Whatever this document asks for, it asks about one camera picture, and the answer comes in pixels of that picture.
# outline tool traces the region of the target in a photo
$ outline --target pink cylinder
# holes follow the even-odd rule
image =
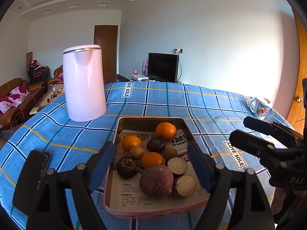
[[[90,121],[106,112],[100,46],[84,45],[65,49],[63,80],[71,120]]]

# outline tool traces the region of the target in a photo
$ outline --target orange fruit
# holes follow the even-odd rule
[[[141,158],[141,164],[144,169],[148,169],[154,165],[163,165],[164,158],[157,152],[147,152]]]
[[[126,151],[129,152],[130,149],[133,146],[141,146],[142,142],[141,139],[139,139],[137,136],[135,135],[129,135],[124,137],[124,139],[122,140],[122,148]]]
[[[173,140],[176,137],[175,125],[167,122],[159,123],[156,127],[156,136],[164,137],[166,140]]]

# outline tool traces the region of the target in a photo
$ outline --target brown wooden door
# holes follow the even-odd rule
[[[116,76],[117,25],[95,25],[94,44],[101,47],[103,77]]]
[[[294,19],[298,34],[300,62],[299,62],[297,86],[294,93],[290,112],[287,117],[287,121],[294,127],[296,131],[303,134],[304,123],[305,123],[305,108],[302,102],[303,101],[302,80],[307,77],[307,33],[296,14],[294,14]]]

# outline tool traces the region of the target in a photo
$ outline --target television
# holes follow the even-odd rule
[[[148,77],[157,81],[177,82],[179,56],[166,53],[148,54]]]

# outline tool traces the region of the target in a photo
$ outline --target pillow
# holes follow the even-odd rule
[[[20,94],[10,94],[7,98],[14,104],[14,107],[19,106],[25,100],[25,96]]]
[[[11,90],[10,94],[19,94],[26,97],[29,94],[29,91],[19,85],[15,89]]]
[[[12,107],[14,107],[14,104],[8,98],[0,99],[0,111],[2,113],[6,113]]]

